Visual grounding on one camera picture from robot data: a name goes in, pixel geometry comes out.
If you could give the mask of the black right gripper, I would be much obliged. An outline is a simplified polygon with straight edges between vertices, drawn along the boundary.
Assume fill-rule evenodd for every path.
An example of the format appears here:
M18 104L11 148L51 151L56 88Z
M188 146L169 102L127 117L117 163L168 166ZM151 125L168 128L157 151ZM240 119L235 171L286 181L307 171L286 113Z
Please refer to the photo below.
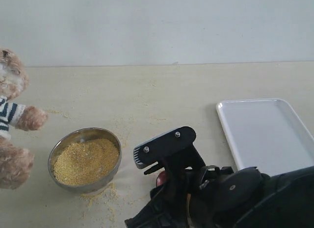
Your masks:
M205 165L195 149L178 152L135 149L134 162L145 174L164 168L165 182L150 191L150 201L128 228L243 228L245 171Z

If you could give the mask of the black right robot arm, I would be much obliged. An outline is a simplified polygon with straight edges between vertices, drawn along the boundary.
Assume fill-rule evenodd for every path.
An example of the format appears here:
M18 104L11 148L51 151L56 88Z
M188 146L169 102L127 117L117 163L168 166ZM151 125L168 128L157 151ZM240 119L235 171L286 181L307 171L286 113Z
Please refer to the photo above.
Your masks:
M311 228L314 169L268 176L256 167L234 172L207 166L194 148L159 156L166 181L129 228Z

